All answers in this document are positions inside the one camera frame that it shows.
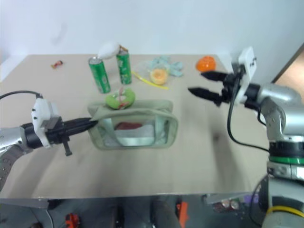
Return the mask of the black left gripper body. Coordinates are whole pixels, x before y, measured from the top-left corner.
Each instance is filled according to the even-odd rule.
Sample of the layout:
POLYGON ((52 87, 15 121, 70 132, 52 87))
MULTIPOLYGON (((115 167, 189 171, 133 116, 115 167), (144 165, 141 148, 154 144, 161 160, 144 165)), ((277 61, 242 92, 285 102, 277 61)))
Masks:
POLYGON ((55 126, 46 133, 50 144, 63 144, 66 156, 72 155, 72 151, 68 145, 68 142, 70 141, 68 130, 71 124, 71 121, 63 121, 60 117, 55 126))

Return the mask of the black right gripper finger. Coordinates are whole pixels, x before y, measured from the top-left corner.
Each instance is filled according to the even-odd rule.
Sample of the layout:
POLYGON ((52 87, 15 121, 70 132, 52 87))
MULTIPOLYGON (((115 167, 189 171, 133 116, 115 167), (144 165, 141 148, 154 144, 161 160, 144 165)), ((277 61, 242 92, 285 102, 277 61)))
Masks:
POLYGON ((211 92, 205 88, 189 87, 188 91, 196 97, 213 102, 216 106, 220 106, 223 102, 222 96, 220 96, 218 93, 211 92))
POLYGON ((217 71, 206 71, 206 72, 201 72, 201 76, 211 81, 224 82, 228 74, 217 71))

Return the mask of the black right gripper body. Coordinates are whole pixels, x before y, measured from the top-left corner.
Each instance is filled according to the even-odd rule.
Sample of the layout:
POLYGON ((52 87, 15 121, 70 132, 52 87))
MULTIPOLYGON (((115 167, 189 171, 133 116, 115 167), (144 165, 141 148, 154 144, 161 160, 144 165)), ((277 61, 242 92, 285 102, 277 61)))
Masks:
POLYGON ((223 81, 223 88, 221 90, 222 102, 229 104, 232 101, 233 89, 237 86, 237 92, 240 87, 240 76, 229 74, 223 81))

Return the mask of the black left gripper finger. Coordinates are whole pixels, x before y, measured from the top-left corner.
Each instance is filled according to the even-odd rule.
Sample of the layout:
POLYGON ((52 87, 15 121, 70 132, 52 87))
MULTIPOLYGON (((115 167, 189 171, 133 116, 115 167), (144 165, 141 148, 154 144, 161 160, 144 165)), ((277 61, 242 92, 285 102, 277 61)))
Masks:
POLYGON ((82 117, 82 118, 76 118, 76 119, 64 121, 63 124, 91 124, 91 123, 93 123, 90 120, 91 120, 91 118, 89 118, 89 117, 82 117))
POLYGON ((68 134, 79 134, 85 132, 95 125, 98 124, 98 121, 92 121, 90 124, 68 124, 68 134))

